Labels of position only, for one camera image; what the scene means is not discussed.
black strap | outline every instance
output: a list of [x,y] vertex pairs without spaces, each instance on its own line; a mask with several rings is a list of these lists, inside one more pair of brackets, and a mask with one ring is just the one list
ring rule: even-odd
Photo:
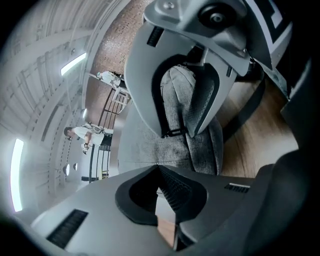
[[240,110],[240,112],[232,118],[232,120],[222,129],[223,142],[225,143],[237,130],[251,117],[259,106],[266,89],[265,76],[262,77],[261,83],[254,91],[250,99]]

black foam padding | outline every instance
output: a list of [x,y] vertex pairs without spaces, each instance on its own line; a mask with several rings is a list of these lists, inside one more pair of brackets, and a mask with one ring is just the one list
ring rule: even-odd
[[177,224],[194,219],[207,201],[207,190],[200,183],[155,165],[119,186],[116,205],[133,222],[156,226],[158,188],[175,212]]
[[154,212],[150,211],[151,207],[149,207],[151,204],[149,200],[154,198],[157,203],[157,199],[150,195],[145,195],[148,193],[156,193],[157,195],[158,187],[156,187],[155,176],[152,174],[156,168],[158,168],[157,165],[151,166],[148,170],[125,181],[115,192],[115,204],[119,210],[134,223],[151,226],[158,225],[157,216]]

ceiling light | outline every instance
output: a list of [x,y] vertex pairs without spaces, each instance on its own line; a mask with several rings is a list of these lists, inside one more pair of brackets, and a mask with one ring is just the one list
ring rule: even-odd
[[20,199],[20,188],[19,188],[19,175],[20,175],[20,161],[24,142],[20,139],[15,140],[13,154],[11,159],[11,170],[10,170],[10,187],[11,197],[14,210],[19,212],[22,210],[21,199]]
[[71,69],[74,65],[79,63],[80,61],[84,60],[86,58],[87,53],[84,53],[80,55],[79,57],[75,58],[73,61],[69,62],[67,65],[65,65],[61,69],[61,76],[63,76],[66,72],[68,72],[69,69]]
[[69,175],[70,172],[70,164],[67,164],[65,167],[62,168],[62,171],[65,175]]
[[82,114],[82,118],[83,118],[83,119],[86,118],[87,112],[88,112],[87,109],[85,109],[85,110],[83,111],[83,114]]

